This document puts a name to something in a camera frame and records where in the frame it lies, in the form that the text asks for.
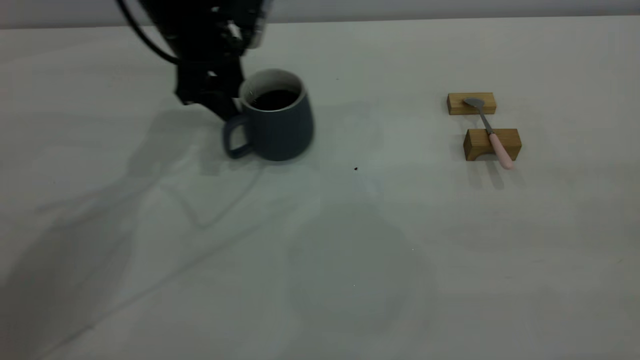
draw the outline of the metal spoon head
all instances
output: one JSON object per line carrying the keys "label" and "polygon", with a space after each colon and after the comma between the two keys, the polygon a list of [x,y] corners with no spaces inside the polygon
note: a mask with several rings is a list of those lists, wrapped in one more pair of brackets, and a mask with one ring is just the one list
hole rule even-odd
{"label": "metal spoon head", "polygon": [[465,102],[474,108],[482,109],[484,106],[484,100],[478,99],[477,97],[467,97]]}

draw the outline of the spoon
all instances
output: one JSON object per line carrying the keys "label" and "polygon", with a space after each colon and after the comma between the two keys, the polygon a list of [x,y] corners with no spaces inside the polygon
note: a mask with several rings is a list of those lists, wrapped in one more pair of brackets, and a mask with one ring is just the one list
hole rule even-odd
{"label": "spoon", "polygon": [[507,150],[504,150],[504,146],[498,139],[498,135],[493,132],[491,125],[484,117],[484,112],[482,111],[482,107],[484,106],[484,100],[478,99],[476,97],[467,97],[465,102],[474,108],[478,109],[480,113],[480,117],[482,118],[482,122],[484,122],[484,127],[486,128],[486,132],[489,134],[489,141],[491,141],[491,146],[493,146],[493,150],[495,154],[498,156],[498,161],[503,168],[507,170],[511,170],[513,168],[513,161],[511,161],[511,157],[507,154]]}

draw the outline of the white wall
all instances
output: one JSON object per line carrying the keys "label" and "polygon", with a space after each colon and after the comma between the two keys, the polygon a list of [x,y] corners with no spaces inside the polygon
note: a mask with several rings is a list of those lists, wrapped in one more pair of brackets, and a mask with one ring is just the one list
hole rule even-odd
{"label": "white wall", "polygon": [[[128,0],[137,8],[136,0]],[[122,24],[114,0],[2,0],[0,28]],[[618,15],[640,0],[276,0],[271,22]]]}

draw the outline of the pink spoon handle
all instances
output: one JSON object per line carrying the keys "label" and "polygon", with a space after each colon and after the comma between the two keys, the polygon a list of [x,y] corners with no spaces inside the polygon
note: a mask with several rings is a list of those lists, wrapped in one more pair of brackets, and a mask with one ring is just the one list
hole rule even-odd
{"label": "pink spoon handle", "polygon": [[507,170],[511,170],[513,168],[513,161],[511,161],[511,157],[507,154],[507,150],[504,149],[502,143],[500,143],[500,139],[498,139],[498,135],[491,133],[489,134],[489,141],[491,141],[491,145],[493,146],[493,150],[495,154],[498,156],[498,161],[503,168]]}

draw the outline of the black cable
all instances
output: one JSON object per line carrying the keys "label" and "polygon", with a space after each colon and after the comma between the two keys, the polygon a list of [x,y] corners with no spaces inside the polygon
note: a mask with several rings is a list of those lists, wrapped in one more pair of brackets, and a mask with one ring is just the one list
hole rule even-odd
{"label": "black cable", "polygon": [[124,15],[124,18],[127,20],[127,23],[129,24],[129,27],[131,27],[131,29],[133,29],[133,32],[136,33],[138,38],[140,38],[140,40],[142,40],[142,42],[145,43],[145,45],[148,46],[149,49],[151,49],[154,53],[156,53],[156,55],[160,56],[161,58],[165,59],[166,61],[168,61],[168,62],[170,62],[172,64],[175,64],[175,65],[181,65],[180,59],[176,58],[175,56],[171,56],[171,55],[167,54],[166,52],[164,52],[162,49],[160,49],[158,46],[156,46],[153,43],[153,41],[151,41],[142,32],[142,30],[140,29],[140,26],[136,22],[136,19],[134,19],[133,16],[131,15],[131,13],[129,12],[129,8],[124,3],[124,0],[116,0],[116,3],[118,3],[118,7],[120,8],[120,11],[122,12],[122,15]]}
{"label": "black cable", "polygon": [[134,19],[133,16],[131,15],[131,12],[129,11],[129,8],[127,7],[127,5],[124,3],[124,0],[116,0],[116,3],[118,4],[120,11],[122,12],[122,15],[124,15],[124,18],[127,20],[129,27],[133,29],[133,32],[136,33],[138,38],[140,38],[140,40],[142,40],[142,42],[145,43],[145,45],[148,46],[149,49],[151,49],[156,55],[160,56],[162,59],[174,65],[187,66],[187,67],[202,68],[202,67],[213,67],[218,65],[209,61],[184,61],[176,58],[175,56],[171,56],[167,54],[162,49],[160,49],[157,45],[155,45],[153,41],[151,41],[151,39],[149,39],[145,35],[144,32],[142,32],[142,29],[140,29],[140,25],[138,25],[138,23],[136,22],[136,19]]}

